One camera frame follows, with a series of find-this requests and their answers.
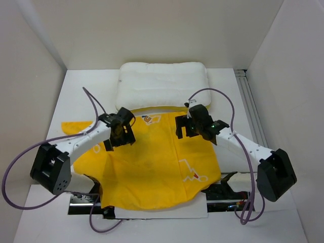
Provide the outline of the white pillow with yellow edge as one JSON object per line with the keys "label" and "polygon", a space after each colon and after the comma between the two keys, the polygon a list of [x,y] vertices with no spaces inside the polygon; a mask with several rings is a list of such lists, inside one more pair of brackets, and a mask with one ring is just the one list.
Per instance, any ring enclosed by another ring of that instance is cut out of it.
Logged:
{"label": "white pillow with yellow edge", "polygon": [[128,62],[119,69],[115,106],[133,112],[185,111],[189,97],[207,87],[207,69],[200,62]]}

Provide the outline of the yellow pillowcase with white print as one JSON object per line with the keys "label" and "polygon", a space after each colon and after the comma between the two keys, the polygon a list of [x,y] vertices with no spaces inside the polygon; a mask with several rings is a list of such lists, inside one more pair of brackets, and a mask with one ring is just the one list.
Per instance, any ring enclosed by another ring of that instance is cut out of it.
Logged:
{"label": "yellow pillowcase with white print", "polygon": [[103,143],[74,163],[100,183],[102,206],[160,210],[195,198],[221,178],[211,142],[176,136],[176,112],[144,115],[132,127],[135,143],[106,151]]}

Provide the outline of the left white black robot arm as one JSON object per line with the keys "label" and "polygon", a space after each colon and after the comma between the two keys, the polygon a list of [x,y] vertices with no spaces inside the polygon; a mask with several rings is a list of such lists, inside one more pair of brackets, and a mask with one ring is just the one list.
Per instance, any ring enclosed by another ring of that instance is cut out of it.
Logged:
{"label": "left white black robot arm", "polygon": [[57,144],[46,142],[39,146],[30,176],[53,195],[67,191],[80,193],[89,202],[96,201],[100,189],[94,186],[96,180],[87,175],[77,174],[73,163],[99,143],[106,151],[130,144],[136,139],[131,128],[134,115],[122,107],[117,113],[102,114],[97,123],[89,126],[75,137]]}

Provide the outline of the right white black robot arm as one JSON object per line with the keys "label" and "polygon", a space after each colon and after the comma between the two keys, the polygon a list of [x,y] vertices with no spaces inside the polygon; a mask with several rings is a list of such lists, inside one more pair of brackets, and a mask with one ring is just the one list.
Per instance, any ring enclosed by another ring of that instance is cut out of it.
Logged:
{"label": "right white black robot arm", "polygon": [[183,138],[182,129],[185,128],[187,137],[200,135],[214,145],[256,163],[256,185],[268,201],[276,202],[297,182],[291,160],[284,150],[271,150],[235,133],[226,122],[213,120],[202,104],[191,106],[186,115],[175,118],[175,123],[178,139]]}

